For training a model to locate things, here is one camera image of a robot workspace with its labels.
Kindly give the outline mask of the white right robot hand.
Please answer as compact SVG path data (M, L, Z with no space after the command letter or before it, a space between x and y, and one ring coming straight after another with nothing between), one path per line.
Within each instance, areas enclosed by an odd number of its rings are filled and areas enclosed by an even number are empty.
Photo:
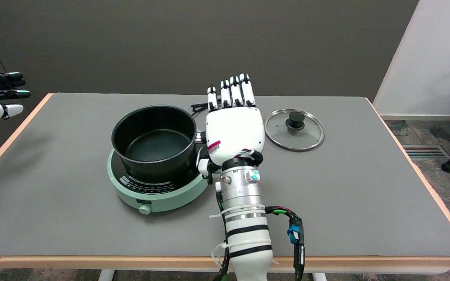
M247 73L220 83L220 91L207 89L205 130L198 131L194 143L204 144L208 155L198 158L196 167L209 185L213 175L226 169L227 161L243 159L258 167L263 161L264 120L257 108Z

